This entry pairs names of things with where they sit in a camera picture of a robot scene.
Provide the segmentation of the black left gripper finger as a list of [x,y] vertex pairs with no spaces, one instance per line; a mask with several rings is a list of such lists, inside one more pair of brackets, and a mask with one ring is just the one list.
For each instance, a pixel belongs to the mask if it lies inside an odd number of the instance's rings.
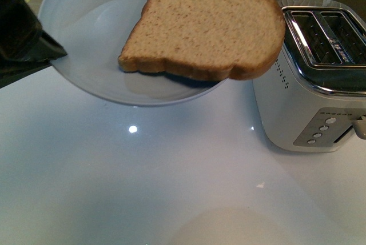
[[24,1],[1,6],[1,61],[38,63],[65,56]]

